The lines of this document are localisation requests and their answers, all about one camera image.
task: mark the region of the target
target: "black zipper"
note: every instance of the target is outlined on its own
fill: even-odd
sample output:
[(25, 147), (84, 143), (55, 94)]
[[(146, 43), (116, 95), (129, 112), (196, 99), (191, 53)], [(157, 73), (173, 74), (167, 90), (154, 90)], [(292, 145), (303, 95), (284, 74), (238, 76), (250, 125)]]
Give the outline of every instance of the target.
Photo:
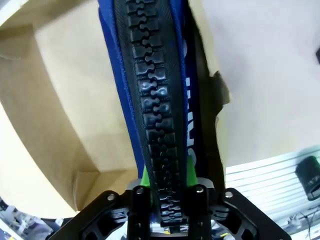
[(163, 226), (180, 224), (186, 176), (183, 87), (169, 1), (114, 0), (114, 4), (153, 199)]

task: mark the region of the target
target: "black metal bracket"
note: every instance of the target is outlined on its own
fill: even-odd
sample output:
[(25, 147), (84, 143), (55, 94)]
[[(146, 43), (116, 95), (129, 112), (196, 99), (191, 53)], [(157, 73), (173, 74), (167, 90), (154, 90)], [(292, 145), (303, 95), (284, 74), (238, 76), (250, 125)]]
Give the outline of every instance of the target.
[[(240, 192), (233, 188), (217, 194), (204, 185), (183, 192), (183, 213), (188, 239), (210, 240), (211, 219), (236, 240), (291, 240), (291, 237)], [(122, 195), (105, 191), (62, 227), (50, 240), (105, 240), (128, 221), (128, 240), (150, 239), (154, 212), (148, 187), (136, 186)]]

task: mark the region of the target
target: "white wall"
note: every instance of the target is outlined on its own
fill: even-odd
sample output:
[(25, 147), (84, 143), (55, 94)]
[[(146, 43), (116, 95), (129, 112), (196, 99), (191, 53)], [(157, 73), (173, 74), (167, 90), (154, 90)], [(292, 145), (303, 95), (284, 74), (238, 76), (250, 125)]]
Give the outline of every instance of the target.
[(203, 0), (220, 70), (227, 166), (320, 143), (320, 1)]

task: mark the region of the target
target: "black cylinder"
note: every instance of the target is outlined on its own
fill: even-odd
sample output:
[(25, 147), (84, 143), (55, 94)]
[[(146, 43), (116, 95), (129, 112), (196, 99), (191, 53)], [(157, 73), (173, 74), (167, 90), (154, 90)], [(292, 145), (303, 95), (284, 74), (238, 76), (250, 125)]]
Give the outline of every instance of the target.
[(308, 156), (295, 169), (309, 201), (320, 197), (320, 164), (315, 156)]

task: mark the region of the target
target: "zipper teeth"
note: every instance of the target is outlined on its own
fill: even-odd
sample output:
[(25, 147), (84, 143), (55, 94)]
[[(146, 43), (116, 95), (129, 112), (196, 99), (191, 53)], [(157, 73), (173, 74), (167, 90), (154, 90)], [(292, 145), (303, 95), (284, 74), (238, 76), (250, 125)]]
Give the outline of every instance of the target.
[(171, 97), (155, 1), (126, 0), (126, 10), (161, 221), (170, 225), (183, 218)]

